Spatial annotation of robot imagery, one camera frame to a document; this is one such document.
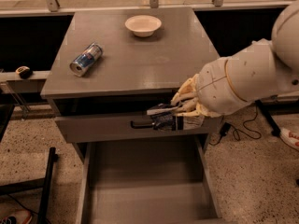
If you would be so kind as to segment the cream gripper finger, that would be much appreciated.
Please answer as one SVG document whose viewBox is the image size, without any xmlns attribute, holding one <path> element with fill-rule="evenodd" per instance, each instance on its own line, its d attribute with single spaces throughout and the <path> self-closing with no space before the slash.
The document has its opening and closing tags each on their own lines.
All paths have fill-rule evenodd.
<svg viewBox="0 0 299 224">
<path fill-rule="evenodd" d="M 174 122 L 176 131 L 193 130 L 200 128 L 204 122 L 205 116 L 196 110 L 192 112 L 175 111 Z"/>
<path fill-rule="evenodd" d="M 195 91 L 182 93 L 177 92 L 171 100 L 171 105 L 182 105 L 185 107 L 196 106 L 198 102 L 197 93 Z"/>
</svg>

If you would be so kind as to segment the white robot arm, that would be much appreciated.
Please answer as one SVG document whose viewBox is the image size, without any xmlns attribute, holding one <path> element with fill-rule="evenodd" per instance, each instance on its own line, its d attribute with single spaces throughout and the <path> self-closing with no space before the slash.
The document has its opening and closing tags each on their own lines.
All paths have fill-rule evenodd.
<svg viewBox="0 0 299 224">
<path fill-rule="evenodd" d="M 253 102 L 298 90 L 299 1 L 287 6 L 271 38 L 205 64 L 171 100 L 176 117 L 231 115 Z"/>
</svg>

